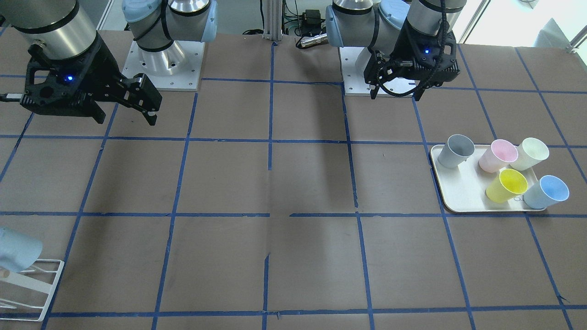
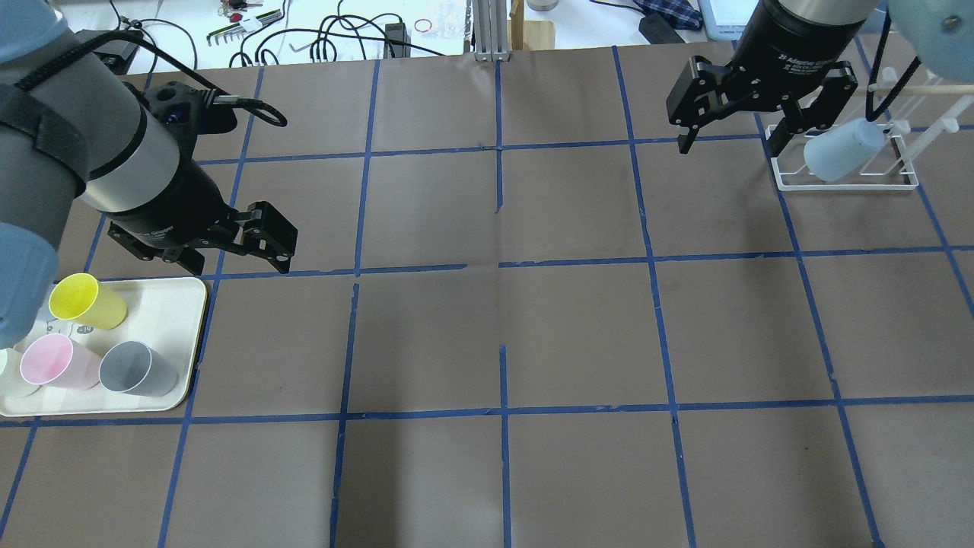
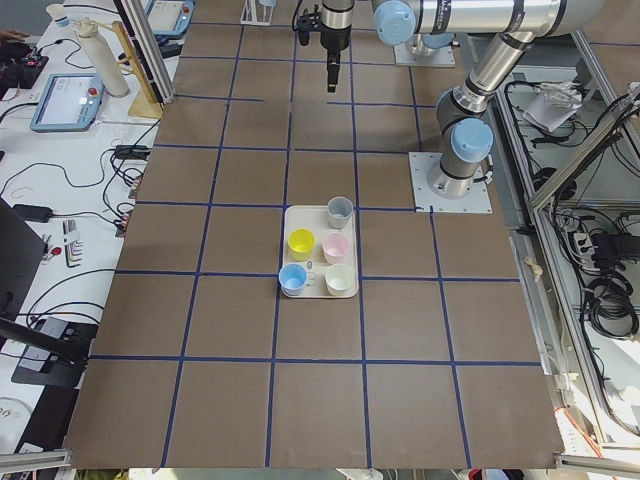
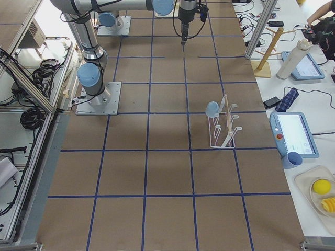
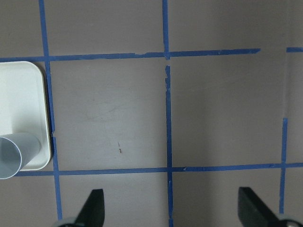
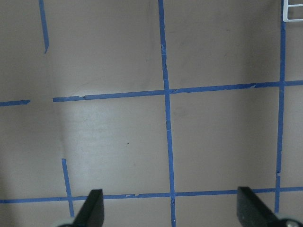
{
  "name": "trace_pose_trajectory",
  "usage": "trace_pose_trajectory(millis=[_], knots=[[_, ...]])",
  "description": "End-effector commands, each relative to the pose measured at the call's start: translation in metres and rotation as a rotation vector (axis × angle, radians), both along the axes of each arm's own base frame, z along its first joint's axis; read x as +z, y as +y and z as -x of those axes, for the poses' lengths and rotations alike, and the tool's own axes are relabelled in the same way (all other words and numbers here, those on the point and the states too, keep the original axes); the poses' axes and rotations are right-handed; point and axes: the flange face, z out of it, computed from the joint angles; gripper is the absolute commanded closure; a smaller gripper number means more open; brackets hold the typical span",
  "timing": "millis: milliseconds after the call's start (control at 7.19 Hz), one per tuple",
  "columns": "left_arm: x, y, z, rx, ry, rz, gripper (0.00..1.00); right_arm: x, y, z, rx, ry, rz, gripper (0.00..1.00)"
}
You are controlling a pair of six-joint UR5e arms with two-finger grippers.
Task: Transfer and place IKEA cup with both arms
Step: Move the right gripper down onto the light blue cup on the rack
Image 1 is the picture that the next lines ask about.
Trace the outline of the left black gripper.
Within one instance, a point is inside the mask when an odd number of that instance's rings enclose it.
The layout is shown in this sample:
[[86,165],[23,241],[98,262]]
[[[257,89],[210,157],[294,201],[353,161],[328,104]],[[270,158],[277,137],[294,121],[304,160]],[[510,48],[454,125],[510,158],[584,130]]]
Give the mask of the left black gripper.
[[[445,50],[449,50],[448,54],[441,52],[441,41],[441,36],[423,34],[405,21],[390,55],[392,77],[419,81],[413,92],[416,102],[419,102],[429,85],[452,82],[460,73],[454,33],[450,31],[445,39]],[[380,51],[368,49],[367,52],[369,59],[364,69],[364,80],[369,85],[370,98],[375,99],[381,88],[390,95],[391,90],[383,85],[388,81],[389,60]],[[436,65],[436,59],[440,59],[440,66],[428,79]]]

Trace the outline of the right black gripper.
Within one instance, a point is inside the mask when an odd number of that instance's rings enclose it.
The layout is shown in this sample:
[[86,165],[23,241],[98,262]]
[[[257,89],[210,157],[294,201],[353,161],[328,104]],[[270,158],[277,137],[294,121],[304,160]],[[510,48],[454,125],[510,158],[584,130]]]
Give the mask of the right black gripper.
[[150,126],[163,97],[149,77],[120,78],[119,66],[99,34],[85,52],[53,60],[38,44],[29,46],[25,92],[20,105],[38,115],[91,117],[99,125],[105,112],[97,102],[116,102],[139,111]]

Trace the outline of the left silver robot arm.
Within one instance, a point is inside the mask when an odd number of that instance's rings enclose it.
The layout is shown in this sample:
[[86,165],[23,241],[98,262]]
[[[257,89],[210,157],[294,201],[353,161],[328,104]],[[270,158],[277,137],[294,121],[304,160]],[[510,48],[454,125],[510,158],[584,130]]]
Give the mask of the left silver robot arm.
[[413,97],[453,81],[460,69],[452,31],[465,0],[334,0],[328,42],[339,48],[347,95]]

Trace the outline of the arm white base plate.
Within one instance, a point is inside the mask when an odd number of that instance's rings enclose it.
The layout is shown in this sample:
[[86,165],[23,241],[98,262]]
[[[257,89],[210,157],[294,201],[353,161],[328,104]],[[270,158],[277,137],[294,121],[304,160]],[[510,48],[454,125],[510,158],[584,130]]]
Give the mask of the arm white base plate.
[[147,52],[132,42],[122,72],[128,78],[146,74],[159,91],[197,92],[206,45],[176,40],[166,50]]
[[[367,48],[340,47],[339,55],[346,96],[369,97],[369,85],[364,80],[364,69],[369,59]],[[388,90],[397,94],[411,90],[416,85],[416,81],[405,78],[396,78],[384,84]]]

